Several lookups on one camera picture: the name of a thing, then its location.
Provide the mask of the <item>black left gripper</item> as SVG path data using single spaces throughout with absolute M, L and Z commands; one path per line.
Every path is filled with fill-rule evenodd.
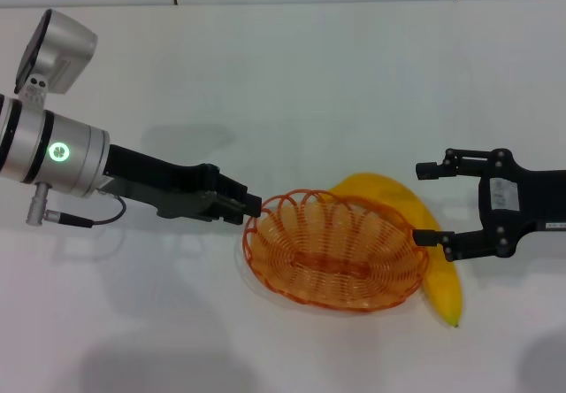
M 261 213 L 261 198 L 211 164 L 179 166 L 112 145 L 101 191 L 148 204 L 163 219 L 223 220 L 241 225 Z

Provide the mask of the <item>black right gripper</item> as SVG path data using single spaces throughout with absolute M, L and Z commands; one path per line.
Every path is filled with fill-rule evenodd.
M 415 170 L 420 181 L 456 176 L 480 178 L 478 212 L 482 230 L 455 233 L 415 229 L 412 233 L 417 246 L 440 246 L 448 262 L 511 257 L 524 236 L 565 230 L 563 170 L 527 170 L 506 149 L 446 149 L 440 163 L 417 163 Z

